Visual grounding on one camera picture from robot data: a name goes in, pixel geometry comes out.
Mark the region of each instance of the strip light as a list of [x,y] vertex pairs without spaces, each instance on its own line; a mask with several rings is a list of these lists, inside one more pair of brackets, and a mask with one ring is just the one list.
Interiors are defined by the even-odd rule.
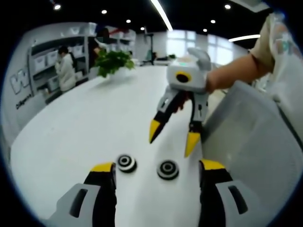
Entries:
[[258,38],[260,38],[260,35],[247,35],[247,36],[241,36],[241,37],[229,39],[228,41],[236,42],[236,41],[245,40],[245,39],[258,39]]
[[169,19],[167,18],[161,4],[159,3],[158,0],[151,0],[152,4],[154,5],[154,7],[156,8],[156,10],[158,11],[158,13],[160,14],[160,16],[162,17],[162,20],[164,21],[167,29],[171,32],[173,29],[172,29],[172,26],[169,22]]

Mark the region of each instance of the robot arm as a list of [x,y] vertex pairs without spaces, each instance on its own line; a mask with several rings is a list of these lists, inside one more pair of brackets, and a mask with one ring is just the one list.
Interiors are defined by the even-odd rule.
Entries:
[[202,123],[207,114],[208,93],[205,90],[205,79],[211,70],[208,54],[197,48],[189,48],[194,57],[178,58],[167,69],[169,86],[160,99],[157,114],[150,126],[150,143],[160,134],[169,121],[173,111],[180,106],[186,95],[192,101],[193,109],[187,134],[185,157],[193,151],[201,139]]

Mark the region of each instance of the yellow part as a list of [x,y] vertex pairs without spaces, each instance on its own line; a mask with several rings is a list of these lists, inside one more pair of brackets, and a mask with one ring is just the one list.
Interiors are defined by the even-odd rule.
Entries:
[[152,141],[152,137],[154,136],[157,128],[160,126],[160,122],[156,120],[151,121],[151,126],[150,126],[150,142]]
[[176,72],[176,76],[180,74],[186,76],[189,82],[191,81],[192,77],[188,72],[183,72],[183,71]]
[[212,161],[204,158],[200,161],[203,163],[205,170],[225,169],[225,167],[221,163],[216,161]]
[[189,132],[187,134],[185,157],[188,157],[193,152],[195,145],[200,141],[200,133]]
[[96,165],[94,168],[91,169],[91,172],[110,172],[113,164],[113,162],[108,162]]

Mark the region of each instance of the woman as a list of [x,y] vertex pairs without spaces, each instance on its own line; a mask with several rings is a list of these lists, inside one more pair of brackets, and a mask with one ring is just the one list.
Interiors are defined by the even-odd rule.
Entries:
[[77,67],[77,62],[66,46],[60,47],[58,54],[59,60],[55,64],[55,69],[59,77],[60,90],[65,93],[76,86],[75,68]]

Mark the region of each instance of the black ceiling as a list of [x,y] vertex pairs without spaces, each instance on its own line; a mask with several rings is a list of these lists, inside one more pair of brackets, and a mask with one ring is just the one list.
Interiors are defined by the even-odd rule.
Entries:
[[[49,0],[29,0],[15,7],[19,14],[19,27],[24,30],[44,24],[66,21],[91,21],[128,27],[141,32],[146,26],[149,32],[165,31],[166,26],[150,0],[55,0],[62,9],[54,11]],[[159,0],[174,29],[193,30],[199,34],[208,33],[224,38],[258,34],[271,10],[253,13],[248,9],[227,0]],[[252,48],[255,39],[238,41],[236,44]]]

